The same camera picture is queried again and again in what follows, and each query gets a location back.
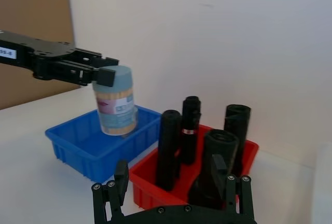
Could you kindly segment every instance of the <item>table surface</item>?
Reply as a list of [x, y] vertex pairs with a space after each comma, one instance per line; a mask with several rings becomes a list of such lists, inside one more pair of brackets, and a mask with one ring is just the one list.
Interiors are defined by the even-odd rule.
[[[93, 223], [93, 183], [55, 158], [44, 133], [95, 108], [85, 87], [0, 111], [0, 223]], [[313, 169], [260, 151], [251, 177], [258, 224], [310, 223]], [[122, 212], [138, 211], [129, 182]]]

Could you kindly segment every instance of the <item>brown cardboard box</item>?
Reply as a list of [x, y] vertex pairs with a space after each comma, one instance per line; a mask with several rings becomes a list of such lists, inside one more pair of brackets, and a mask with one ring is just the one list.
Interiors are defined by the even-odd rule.
[[[0, 0], [0, 5], [0, 30], [73, 42], [69, 0]], [[0, 64], [0, 85], [0, 109], [79, 87], [61, 81], [37, 80], [31, 71], [5, 64]]]

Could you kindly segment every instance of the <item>blue plastic bin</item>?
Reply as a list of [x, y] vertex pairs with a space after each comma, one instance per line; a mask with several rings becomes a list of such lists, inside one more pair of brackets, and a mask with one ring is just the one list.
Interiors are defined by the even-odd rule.
[[97, 110], [48, 129], [46, 136], [58, 159], [102, 183], [114, 174], [119, 159], [130, 162], [159, 138], [160, 113], [137, 108], [138, 125], [127, 137], [104, 134]]

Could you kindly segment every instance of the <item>light blue lid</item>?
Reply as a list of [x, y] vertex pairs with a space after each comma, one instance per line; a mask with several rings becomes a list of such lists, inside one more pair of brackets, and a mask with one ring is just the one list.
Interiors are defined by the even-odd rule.
[[107, 87], [97, 84], [96, 81], [92, 82], [94, 91], [101, 93], [118, 93], [127, 91], [133, 87], [133, 79], [131, 69], [126, 66], [107, 66], [103, 67], [115, 71], [115, 78], [113, 87]]

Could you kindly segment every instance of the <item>black cylindrical object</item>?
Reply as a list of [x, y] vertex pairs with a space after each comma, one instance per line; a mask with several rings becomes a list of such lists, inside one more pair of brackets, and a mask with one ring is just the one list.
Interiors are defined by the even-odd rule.
[[224, 130], [212, 129], [204, 137], [202, 168], [189, 194], [189, 204], [220, 209], [222, 200], [211, 174], [212, 155], [223, 156], [228, 172], [231, 171], [238, 147], [238, 138]]
[[226, 108], [224, 130], [234, 134], [239, 139], [232, 173], [241, 176], [243, 164], [242, 157], [247, 135], [251, 109], [244, 105], [229, 105]]
[[193, 164], [196, 158], [197, 132], [201, 117], [201, 102], [197, 96], [189, 96], [183, 101], [181, 161]]
[[164, 190], [172, 190], [179, 173], [179, 157], [176, 155], [180, 145], [181, 114], [167, 110], [161, 115], [158, 143], [156, 185]]

